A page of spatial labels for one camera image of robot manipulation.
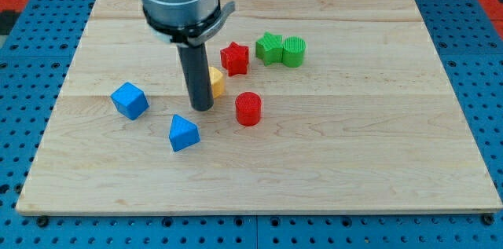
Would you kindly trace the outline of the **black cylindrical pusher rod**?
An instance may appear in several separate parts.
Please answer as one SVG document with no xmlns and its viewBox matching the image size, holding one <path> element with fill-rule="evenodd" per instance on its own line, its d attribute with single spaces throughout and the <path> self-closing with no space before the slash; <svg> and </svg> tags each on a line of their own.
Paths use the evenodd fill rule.
<svg viewBox="0 0 503 249">
<path fill-rule="evenodd" d="M 205 45 L 177 46 L 177 50 L 192 108 L 199 112 L 209 110 L 214 97 Z"/>
</svg>

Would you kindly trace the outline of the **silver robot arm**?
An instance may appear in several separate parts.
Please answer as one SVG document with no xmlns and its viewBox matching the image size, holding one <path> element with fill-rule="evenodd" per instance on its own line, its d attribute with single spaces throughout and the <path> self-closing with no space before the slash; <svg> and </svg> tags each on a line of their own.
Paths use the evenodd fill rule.
<svg viewBox="0 0 503 249">
<path fill-rule="evenodd" d="M 196 111 L 214 104 L 205 43 L 223 28 L 235 11 L 234 1 L 141 0 L 147 24 L 154 34 L 177 46 L 189 101 Z"/>
</svg>

